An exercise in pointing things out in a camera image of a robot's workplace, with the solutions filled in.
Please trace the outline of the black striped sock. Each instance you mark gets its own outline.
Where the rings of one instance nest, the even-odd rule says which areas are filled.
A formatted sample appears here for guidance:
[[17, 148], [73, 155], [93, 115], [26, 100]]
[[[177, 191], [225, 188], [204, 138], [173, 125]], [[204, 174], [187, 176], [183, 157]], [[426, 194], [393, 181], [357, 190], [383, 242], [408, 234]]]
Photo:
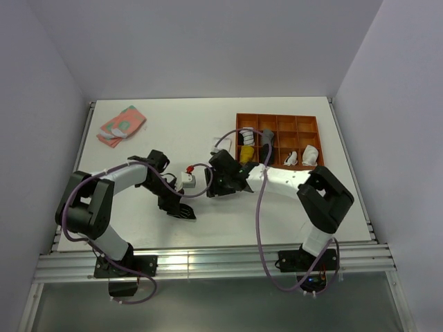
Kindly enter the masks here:
[[174, 212], [172, 216], [178, 219], [186, 219], [186, 220], [197, 219], [194, 210], [189, 205], [183, 203], [179, 204], [179, 209], [176, 212]]

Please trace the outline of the white sock with black stripes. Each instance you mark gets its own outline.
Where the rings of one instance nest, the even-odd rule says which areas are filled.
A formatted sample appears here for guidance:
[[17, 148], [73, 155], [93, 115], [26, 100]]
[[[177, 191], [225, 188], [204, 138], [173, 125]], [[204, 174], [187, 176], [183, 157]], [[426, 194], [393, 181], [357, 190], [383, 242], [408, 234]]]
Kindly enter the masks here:
[[212, 153], [217, 153], [220, 150], [226, 150], [227, 152], [230, 152], [230, 149], [232, 147], [232, 140], [230, 138], [213, 138], [213, 145], [211, 148]]

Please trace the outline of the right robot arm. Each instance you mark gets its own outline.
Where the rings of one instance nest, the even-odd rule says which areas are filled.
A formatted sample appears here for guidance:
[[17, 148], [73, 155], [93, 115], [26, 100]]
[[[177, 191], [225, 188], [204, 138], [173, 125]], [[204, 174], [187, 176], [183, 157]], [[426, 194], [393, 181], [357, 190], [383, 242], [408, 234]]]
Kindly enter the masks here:
[[224, 149], [213, 153], [209, 164], [206, 182], [210, 198], [236, 192], [263, 197], [269, 192], [300, 201], [312, 224], [299, 254], [301, 265], [309, 270], [323, 262], [322, 250], [354, 204], [351, 192], [325, 166], [294, 171], [255, 162], [241, 165]]

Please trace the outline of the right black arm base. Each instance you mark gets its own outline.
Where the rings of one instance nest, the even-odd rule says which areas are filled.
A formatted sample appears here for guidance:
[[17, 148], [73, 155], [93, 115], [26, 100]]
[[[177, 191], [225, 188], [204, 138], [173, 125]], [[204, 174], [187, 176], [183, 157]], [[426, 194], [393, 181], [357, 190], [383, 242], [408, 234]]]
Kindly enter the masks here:
[[[298, 250], [281, 250], [274, 266], [281, 273], [296, 273], [299, 282], [314, 262], [315, 257], [302, 248]], [[323, 291], [328, 285], [327, 272], [339, 270], [338, 255], [335, 249], [326, 249], [314, 269], [301, 284], [301, 289], [308, 293]]]

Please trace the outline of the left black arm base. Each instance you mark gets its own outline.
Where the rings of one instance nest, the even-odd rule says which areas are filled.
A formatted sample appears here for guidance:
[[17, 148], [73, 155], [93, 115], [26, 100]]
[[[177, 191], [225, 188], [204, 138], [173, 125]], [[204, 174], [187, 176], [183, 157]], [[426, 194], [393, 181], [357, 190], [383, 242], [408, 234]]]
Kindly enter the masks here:
[[[112, 300], [122, 304], [140, 304], [152, 299], [157, 292], [158, 285], [153, 279], [157, 263], [157, 255], [136, 255], [123, 261], [97, 257], [93, 277], [109, 280], [108, 294]], [[132, 299], [138, 291], [142, 278], [152, 282], [153, 290], [143, 299]]]

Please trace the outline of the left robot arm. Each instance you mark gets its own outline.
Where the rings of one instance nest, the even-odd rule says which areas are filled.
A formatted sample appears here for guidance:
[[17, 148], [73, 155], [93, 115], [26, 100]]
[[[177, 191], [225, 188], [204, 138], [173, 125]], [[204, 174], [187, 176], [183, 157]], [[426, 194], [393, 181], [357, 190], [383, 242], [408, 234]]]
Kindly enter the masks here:
[[111, 259], [110, 269], [119, 276], [134, 270], [132, 246], [110, 226], [113, 198], [129, 187], [144, 187], [158, 198], [158, 207], [178, 219], [196, 218], [193, 209], [181, 202], [184, 195], [177, 188], [178, 180], [167, 182], [161, 172], [170, 161], [152, 150], [146, 158], [132, 156], [108, 172], [72, 173], [56, 211], [56, 223], [72, 242], [84, 241]]

